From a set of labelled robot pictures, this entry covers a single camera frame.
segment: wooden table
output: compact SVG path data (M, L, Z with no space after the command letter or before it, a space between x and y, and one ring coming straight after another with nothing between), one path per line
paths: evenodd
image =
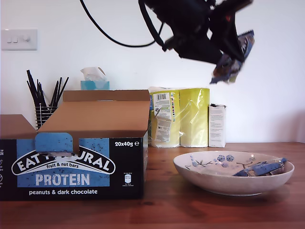
M305 144L227 144L225 149L286 157L295 165L287 184L255 197L208 193L178 175L177 155L215 150L149 149L141 200L1 202L2 229L305 229Z

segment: barcode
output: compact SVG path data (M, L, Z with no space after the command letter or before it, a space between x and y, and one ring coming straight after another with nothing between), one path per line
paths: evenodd
M166 94L157 94L157 100L164 100L166 99Z

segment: light switch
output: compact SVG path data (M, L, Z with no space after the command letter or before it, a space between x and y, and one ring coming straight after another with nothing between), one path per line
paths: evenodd
M37 50L37 29L1 30L2 50Z
M13 43L18 43L18 37L17 36L13 36Z

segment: paper towel roll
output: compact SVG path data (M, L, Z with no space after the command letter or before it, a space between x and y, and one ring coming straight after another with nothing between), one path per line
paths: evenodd
M180 146L179 91L164 90L151 93L151 145L159 148Z
M180 90L180 145L208 147L208 107L210 90L193 88Z

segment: white ceramic bowl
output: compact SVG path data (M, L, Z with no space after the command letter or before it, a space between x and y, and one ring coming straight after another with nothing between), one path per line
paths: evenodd
M233 177L248 166L277 157L229 151L206 151L177 156L173 162L180 175L206 191L228 196L254 196L285 184L295 167L285 163L284 173L265 177Z

